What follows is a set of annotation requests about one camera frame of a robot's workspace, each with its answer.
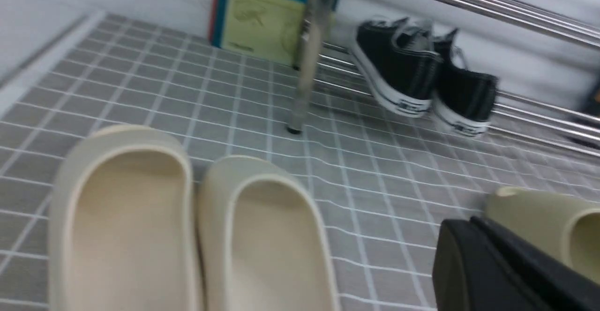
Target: slide sandal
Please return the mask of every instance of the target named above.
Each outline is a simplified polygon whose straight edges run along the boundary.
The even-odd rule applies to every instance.
[[[600,311],[600,286],[546,255],[507,228],[471,217],[523,281],[557,310]]]
[[[339,310],[321,215],[285,170],[217,160],[202,180],[198,228],[208,310]]]
[[[442,221],[432,277],[439,311],[554,310],[468,221]]]
[[[600,205],[563,194],[502,187],[486,217],[600,284]]]
[[[51,311],[201,311],[193,181],[180,143],[144,126],[80,142],[54,182]]]

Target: metal shoe rack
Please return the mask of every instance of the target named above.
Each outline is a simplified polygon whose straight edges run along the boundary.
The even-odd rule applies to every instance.
[[[300,67],[300,78],[296,91],[296,98],[292,110],[292,116],[288,123],[288,130],[292,133],[300,133],[306,118],[309,98],[313,86],[318,83],[322,87],[336,89],[338,91],[351,93],[357,96],[371,96],[368,91],[352,89],[343,85],[316,79],[317,68],[334,70],[351,76],[360,76],[353,63],[322,54],[322,48],[347,54],[345,48],[329,44],[323,41],[330,21],[330,11],[334,0],[308,0],[305,14],[304,27],[300,38],[297,63]],[[591,25],[558,15],[516,0],[436,0],[445,4],[469,10],[480,15],[499,19],[501,21],[518,25],[525,29],[546,34],[562,40],[600,49],[600,29]],[[504,99],[514,100],[536,108],[553,111],[568,118],[582,118],[591,123],[600,124],[600,118],[587,114],[545,104],[537,100],[500,91],[499,96]],[[563,136],[571,136],[580,140],[600,143],[600,130],[593,127],[579,125],[564,119],[557,119],[546,115],[525,111],[506,104],[497,104],[495,116],[509,118],[528,125],[540,126],[544,129],[553,130]],[[537,144],[559,147],[584,153],[585,155],[600,157],[597,151],[578,147],[576,145],[564,144],[557,141],[547,141],[533,136],[513,132],[499,127],[491,127],[495,131],[519,140],[534,142]]]

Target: floor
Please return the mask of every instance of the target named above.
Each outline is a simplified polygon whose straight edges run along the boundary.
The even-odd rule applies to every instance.
[[[288,67],[107,16],[0,118],[0,310],[47,308],[54,173],[77,141],[114,123],[173,134],[197,179],[229,154],[261,157],[296,175],[321,208],[345,311],[434,310],[441,221],[480,215],[497,187],[600,197],[596,160],[497,134],[459,138],[438,132],[429,117],[397,117],[371,100],[328,91],[313,95],[304,133],[291,135],[285,121],[295,84]]]

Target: shoelace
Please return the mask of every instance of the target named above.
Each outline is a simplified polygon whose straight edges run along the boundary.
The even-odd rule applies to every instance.
[[[469,70],[469,67],[467,65],[467,57],[465,57],[465,54],[463,53],[463,49],[459,48],[456,45],[452,45],[452,48],[450,48],[450,59],[452,60],[452,63],[454,63],[454,65],[456,67],[459,68],[463,68],[465,70]]]

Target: black sneaker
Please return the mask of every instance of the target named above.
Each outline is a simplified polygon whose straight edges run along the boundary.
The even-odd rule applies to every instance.
[[[407,117],[420,117],[431,106],[442,59],[433,50],[431,23],[408,23],[408,18],[362,23],[356,28],[350,53],[381,106]]]
[[[446,130],[471,138],[485,133],[494,108],[498,78],[467,69],[460,49],[453,43],[458,29],[438,37],[435,51],[444,63],[439,68],[433,96],[433,113]],[[452,59],[460,59],[462,64]]]

